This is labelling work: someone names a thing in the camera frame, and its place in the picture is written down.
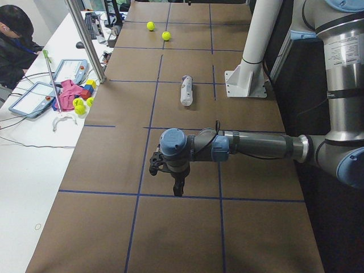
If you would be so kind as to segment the red cube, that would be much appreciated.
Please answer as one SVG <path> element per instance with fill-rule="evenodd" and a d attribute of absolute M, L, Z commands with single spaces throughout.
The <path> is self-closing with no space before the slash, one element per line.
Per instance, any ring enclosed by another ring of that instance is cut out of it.
<path fill-rule="evenodd" d="M 90 92 L 90 90 L 87 90 L 87 89 L 83 89 L 80 93 L 80 97 L 83 99 L 83 100 L 87 100 L 89 97 L 91 97 L 92 94 Z"/>

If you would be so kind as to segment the blue cube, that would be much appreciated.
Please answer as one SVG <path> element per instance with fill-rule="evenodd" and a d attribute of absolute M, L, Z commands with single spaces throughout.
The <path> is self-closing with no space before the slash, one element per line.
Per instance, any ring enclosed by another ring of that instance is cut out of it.
<path fill-rule="evenodd" d="M 91 94 L 94 92 L 94 87 L 92 85 L 85 85 L 83 87 L 83 90 L 87 90 L 88 92 L 90 92 Z"/>

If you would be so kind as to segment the white pedestal column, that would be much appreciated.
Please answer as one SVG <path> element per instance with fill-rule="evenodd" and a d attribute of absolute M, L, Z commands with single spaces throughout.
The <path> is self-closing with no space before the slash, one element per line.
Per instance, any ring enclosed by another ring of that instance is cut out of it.
<path fill-rule="evenodd" d="M 267 97 L 262 63 L 282 3 L 256 1 L 241 63 L 235 70 L 225 71 L 228 97 Z"/>

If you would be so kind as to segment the yellow tennis ball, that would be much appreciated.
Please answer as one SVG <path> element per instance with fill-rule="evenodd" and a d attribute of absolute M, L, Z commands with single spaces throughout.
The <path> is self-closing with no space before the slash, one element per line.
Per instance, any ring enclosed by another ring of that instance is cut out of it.
<path fill-rule="evenodd" d="M 149 31 L 153 31 L 155 29 L 155 24 L 152 21 L 147 22 L 146 26 Z"/>
<path fill-rule="evenodd" d="M 171 38 L 171 33 L 170 33 L 169 31 L 164 31 L 164 32 L 162 33 L 162 39 L 163 39 L 164 41 L 169 41 L 169 40 L 170 40 L 170 38 Z"/>

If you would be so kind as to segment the pink cloth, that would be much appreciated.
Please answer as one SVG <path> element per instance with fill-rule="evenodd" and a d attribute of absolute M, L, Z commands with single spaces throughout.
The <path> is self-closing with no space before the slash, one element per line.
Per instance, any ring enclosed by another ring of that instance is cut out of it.
<path fill-rule="evenodd" d="M 62 111 L 71 111 L 74 109 L 73 100 L 76 96 L 80 96 L 83 87 L 76 85 L 72 80 L 65 80 L 61 82 L 63 88 L 59 94 L 59 101 Z"/>

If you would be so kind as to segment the spare tennis ball two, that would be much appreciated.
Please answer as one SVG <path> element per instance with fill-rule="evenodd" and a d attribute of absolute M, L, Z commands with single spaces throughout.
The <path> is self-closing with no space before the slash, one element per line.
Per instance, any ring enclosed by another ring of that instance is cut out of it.
<path fill-rule="evenodd" d="M 83 115 L 86 113 L 85 105 L 76 105 L 75 106 L 75 113 L 78 115 Z"/>

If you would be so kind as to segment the yellow cube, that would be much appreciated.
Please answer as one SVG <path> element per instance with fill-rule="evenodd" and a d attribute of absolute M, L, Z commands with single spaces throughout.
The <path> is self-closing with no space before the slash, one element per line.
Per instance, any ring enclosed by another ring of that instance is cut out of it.
<path fill-rule="evenodd" d="M 97 87 L 96 81 L 88 79 L 85 84 L 85 87 L 87 87 L 87 86 L 91 86 L 95 90 Z"/>

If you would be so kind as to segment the spare tennis ball one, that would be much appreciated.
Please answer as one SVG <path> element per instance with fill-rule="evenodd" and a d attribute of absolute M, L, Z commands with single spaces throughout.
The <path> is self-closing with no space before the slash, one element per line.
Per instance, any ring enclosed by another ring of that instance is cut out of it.
<path fill-rule="evenodd" d="M 84 101 L 83 101 L 83 99 L 82 98 L 75 98 L 74 100 L 73 100 L 73 106 L 74 107 L 76 107 L 76 106 L 83 106 L 84 105 Z"/>

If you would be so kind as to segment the computer mouse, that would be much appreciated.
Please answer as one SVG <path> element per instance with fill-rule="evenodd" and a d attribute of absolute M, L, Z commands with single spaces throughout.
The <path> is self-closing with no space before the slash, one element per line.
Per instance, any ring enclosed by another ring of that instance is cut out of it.
<path fill-rule="evenodd" d="M 77 42 L 76 43 L 76 48 L 77 49 L 83 49 L 83 48 L 85 48 L 83 42 Z"/>

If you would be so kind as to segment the teach pendant tablet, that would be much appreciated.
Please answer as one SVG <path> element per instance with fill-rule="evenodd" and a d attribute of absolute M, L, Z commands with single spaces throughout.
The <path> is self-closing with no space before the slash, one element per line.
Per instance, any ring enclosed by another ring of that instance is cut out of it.
<path fill-rule="evenodd" d="M 55 91 L 51 84 L 36 82 L 9 110 L 27 118 L 36 118 L 52 105 L 54 99 Z"/>
<path fill-rule="evenodd" d="M 80 84 L 88 69 L 89 64 L 86 59 L 62 59 L 53 74 L 53 80 L 55 83 L 72 80 L 74 84 Z"/>

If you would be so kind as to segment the teach pendant tablet lower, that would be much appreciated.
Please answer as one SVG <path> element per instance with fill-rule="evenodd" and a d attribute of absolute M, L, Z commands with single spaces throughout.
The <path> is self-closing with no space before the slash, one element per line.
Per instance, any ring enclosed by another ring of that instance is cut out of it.
<path fill-rule="evenodd" d="M 36 82 L 9 110 L 27 118 L 36 118 L 52 105 L 54 99 L 55 91 L 51 84 Z"/>

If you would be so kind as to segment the clear tennis ball can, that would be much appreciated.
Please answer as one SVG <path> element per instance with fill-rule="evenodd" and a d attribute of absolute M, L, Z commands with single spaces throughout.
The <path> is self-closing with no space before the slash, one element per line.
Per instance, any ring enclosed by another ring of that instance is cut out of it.
<path fill-rule="evenodd" d="M 182 78 L 180 102 L 183 106 L 191 106 L 193 103 L 192 77 L 185 75 Z"/>

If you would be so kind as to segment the teach pendant tablet upper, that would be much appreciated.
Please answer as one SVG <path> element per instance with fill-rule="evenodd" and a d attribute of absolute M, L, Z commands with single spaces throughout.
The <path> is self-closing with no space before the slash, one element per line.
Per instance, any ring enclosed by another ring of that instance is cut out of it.
<path fill-rule="evenodd" d="M 53 74 L 53 80 L 55 83 L 72 80 L 74 84 L 80 84 L 88 69 L 89 64 L 86 59 L 62 59 Z"/>

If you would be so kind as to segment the aluminium frame post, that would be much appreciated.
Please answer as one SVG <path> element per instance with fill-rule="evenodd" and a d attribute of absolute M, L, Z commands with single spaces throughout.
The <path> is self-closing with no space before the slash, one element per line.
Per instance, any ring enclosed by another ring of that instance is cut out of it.
<path fill-rule="evenodd" d="M 86 50 L 86 53 L 90 60 L 90 63 L 96 73 L 96 76 L 97 76 L 100 84 L 102 84 L 105 82 L 106 76 L 105 76 L 104 70 L 101 66 L 101 63 L 99 61 L 99 57 L 94 48 L 92 40 L 88 34 L 88 31 L 87 31 L 86 25 L 84 23 L 84 19 L 81 15 L 81 11 L 78 7 L 78 4 L 76 3 L 76 1 L 73 1 L 73 0 L 65 0 L 65 3 L 68 6 L 68 10 L 73 18 L 73 21 L 75 23 L 75 26 L 77 28 L 77 32 L 81 38 L 81 41 L 83 42 L 83 45 L 85 47 L 85 50 Z"/>

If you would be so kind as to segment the spare tennis ball three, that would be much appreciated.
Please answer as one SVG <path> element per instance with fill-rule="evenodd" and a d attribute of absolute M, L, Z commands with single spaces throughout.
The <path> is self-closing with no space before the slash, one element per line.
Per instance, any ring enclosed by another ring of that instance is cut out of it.
<path fill-rule="evenodd" d="M 92 107 L 92 105 L 93 105 L 93 101 L 94 101 L 94 97 L 89 97 L 89 98 L 86 100 L 86 104 L 87 104 L 89 107 Z"/>

